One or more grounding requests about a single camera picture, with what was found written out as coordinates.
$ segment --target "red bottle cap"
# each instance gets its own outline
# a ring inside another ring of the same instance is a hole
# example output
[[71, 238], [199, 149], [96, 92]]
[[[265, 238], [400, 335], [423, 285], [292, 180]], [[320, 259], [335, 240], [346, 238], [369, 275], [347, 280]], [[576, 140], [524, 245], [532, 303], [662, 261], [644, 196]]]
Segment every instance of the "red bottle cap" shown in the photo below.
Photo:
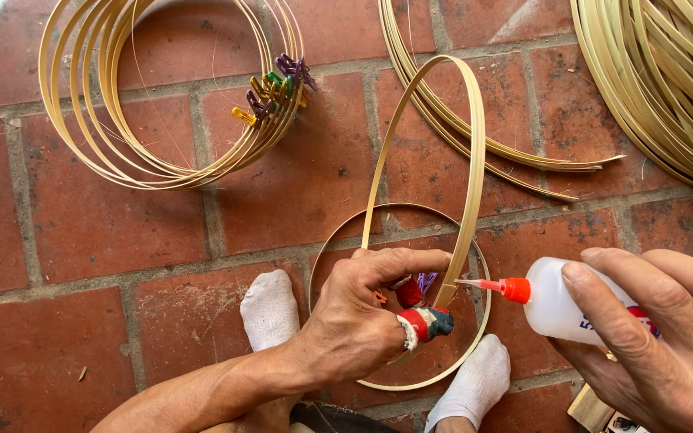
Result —
[[531, 283], [525, 278], [502, 278], [499, 282], [506, 299], [526, 304], [531, 298]]

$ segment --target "hand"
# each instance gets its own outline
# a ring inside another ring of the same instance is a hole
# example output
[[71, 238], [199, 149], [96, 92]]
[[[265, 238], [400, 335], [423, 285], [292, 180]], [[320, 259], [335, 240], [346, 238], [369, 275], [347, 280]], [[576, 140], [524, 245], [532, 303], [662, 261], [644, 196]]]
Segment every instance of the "hand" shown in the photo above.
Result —
[[440, 250], [360, 249], [336, 262], [312, 316], [289, 343], [302, 350], [321, 385], [367, 377], [403, 350], [406, 334], [395, 313], [373, 295], [382, 283], [418, 272], [445, 272]]
[[590, 248], [582, 261], [622, 287], [662, 338], [655, 339], [597, 275], [571, 262], [562, 270], [568, 292], [618, 362], [588, 344], [551, 343], [607, 405], [652, 432], [693, 433], [693, 258]]

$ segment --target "red brick floor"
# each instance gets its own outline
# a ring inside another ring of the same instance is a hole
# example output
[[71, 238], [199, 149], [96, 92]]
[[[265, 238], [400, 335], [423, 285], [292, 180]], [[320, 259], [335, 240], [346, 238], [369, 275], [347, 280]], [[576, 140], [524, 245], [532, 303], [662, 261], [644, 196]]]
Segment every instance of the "red brick floor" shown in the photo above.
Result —
[[[259, 10], [263, 3], [249, 4]], [[575, 258], [592, 246], [693, 255], [693, 189], [646, 160], [619, 129], [584, 64], [566, 1], [393, 4], [400, 32], [421, 59], [449, 53], [472, 67], [489, 136], [555, 158], [628, 155], [584, 176], [488, 156], [521, 179], [581, 197], [551, 202], [488, 176], [476, 238], [492, 277], [520, 276], [540, 256]], [[309, 282], [322, 284], [327, 264], [358, 244], [360, 221], [340, 233], [340, 247], [313, 274], [322, 241], [364, 209], [377, 145], [402, 93], [375, 0], [290, 0], [321, 91], [279, 145], [217, 189], [125, 189], [77, 162], [44, 112], [38, 50], [54, 5], [0, 0], [4, 432], [89, 431], [137, 391], [247, 353], [239, 301], [258, 273], [284, 269], [306, 320]], [[268, 12], [260, 15], [279, 45], [276, 24]], [[135, 47], [129, 40], [122, 50], [123, 109], [154, 152], [176, 163], [204, 164], [241, 133], [229, 112], [244, 99], [247, 74], [258, 68], [254, 36], [231, 2], [163, 2], [136, 27]], [[64, 76], [62, 90], [67, 83]], [[140, 90], [144, 83], [155, 96], [151, 102]], [[450, 65], [433, 70], [428, 83], [466, 118], [461, 78]], [[100, 116], [108, 120], [102, 110]], [[78, 131], [76, 119], [66, 119]], [[168, 135], [180, 143], [178, 150], [167, 145]], [[460, 218], [466, 166], [409, 106], [380, 200], [418, 202]], [[435, 216], [392, 209], [374, 219], [372, 232], [381, 245], [450, 249], [454, 230], [438, 224]], [[435, 340], [433, 350], [406, 370], [381, 370], [371, 380], [402, 384], [450, 365], [477, 329], [482, 296], [464, 291], [452, 308], [462, 317], [453, 335]], [[565, 410], [579, 377], [529, 329], [521, 309], [495, 298], [486, 329], [510, 351], [513, 391], [489, 413], [482, 431], [578, 431]], [[449, 381], [408, 392], [344, 383], [307, 398], [410, 433], [421, 431]]]

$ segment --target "fingernail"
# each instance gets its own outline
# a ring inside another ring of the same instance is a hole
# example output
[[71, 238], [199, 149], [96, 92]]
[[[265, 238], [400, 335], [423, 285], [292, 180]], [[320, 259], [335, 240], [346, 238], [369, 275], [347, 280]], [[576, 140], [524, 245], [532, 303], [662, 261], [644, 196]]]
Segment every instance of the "fingernail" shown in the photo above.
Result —
[[561, 273], [566, 285], [580, 283], [590, 277], [590, 271], [582, 263], [578, 262], [564, 264]]
[[582, 251], [579, 255], [582, 257], [595, 257], [600, 254], [601, 251], [603, 251], [603, 248], [588, 248], [587, 250]]

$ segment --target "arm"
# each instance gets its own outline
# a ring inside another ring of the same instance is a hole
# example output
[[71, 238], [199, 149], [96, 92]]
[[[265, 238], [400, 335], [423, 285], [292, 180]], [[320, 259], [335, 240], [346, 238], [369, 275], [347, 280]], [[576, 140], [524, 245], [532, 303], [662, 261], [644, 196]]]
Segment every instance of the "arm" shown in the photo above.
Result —
[[693, 258], [591, 248], [582, 260], [628, 292], [662, 338], [625, 310], [597, 275], [571, 262], [563, 266], [569, 294], [618, 362], [587, 344], [551, 343], [612, 408], [652, 432], [693, 432]]
[[403, 349], [406, 334], [373, 290], [404, 274], [445, 272], [440, 250], [358, 250], [333, 267], [302, 330], [285, 343], [157, 384], [115, 409], [94, 433], [196, 432], [251, 408], [365, 378]]

